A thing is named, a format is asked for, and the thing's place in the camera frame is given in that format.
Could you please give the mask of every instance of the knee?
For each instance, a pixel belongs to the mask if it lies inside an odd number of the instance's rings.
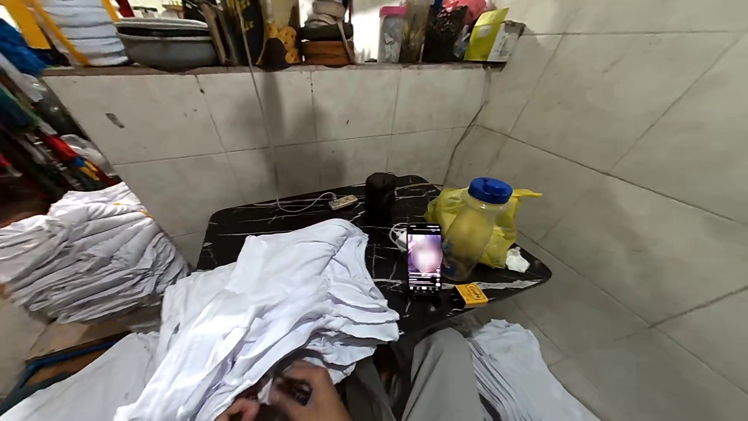
[[[433,333],[431,336],[426,337],[424,342],[429,344],[431,349],[439,350],[442,353],[449,353],[450,351],[466,351],[468,349],[468,341],[464,337],[451,327],[447,329],[439,330]]]

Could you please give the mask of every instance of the blurred face on screen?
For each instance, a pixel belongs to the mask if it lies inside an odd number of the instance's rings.
[[[441,243],[438,235],[411,235],[408,251],[413,266],[420,272],[438,272],[441,265]]]

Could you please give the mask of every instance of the gray trousers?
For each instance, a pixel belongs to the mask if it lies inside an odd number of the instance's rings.
[[[473,357],[456,330],[440,330],[416,345],[410,377],[402,421],[483,420]],[[358,362],[346,380],[346,401],[353,421],[396,421],[371,358]]]

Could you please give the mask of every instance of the yellow plastic bag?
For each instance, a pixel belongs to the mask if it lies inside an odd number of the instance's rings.
[[[444,189],[436,199],[429,203],[426,213],[423,215],[426,221],[441,225],[441,234],[446,235],[462,209],[462,193],[468,189]],[[504,267],[506,263],[506,251],[512,246],[517,238],[517,224],[515,215],[519,209],[520,198],[539,197],[541,193],[535,193],[527,189],[515,189],[509,199],[509,210],[496,218],[494,232],[488,245],[480,256],[480,263],[489,267]]]

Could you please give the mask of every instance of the phone screen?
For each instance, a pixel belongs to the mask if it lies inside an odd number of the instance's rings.
[[[441,289],[439,225],[408,225],[408,287],[419,293],[439,292]]]

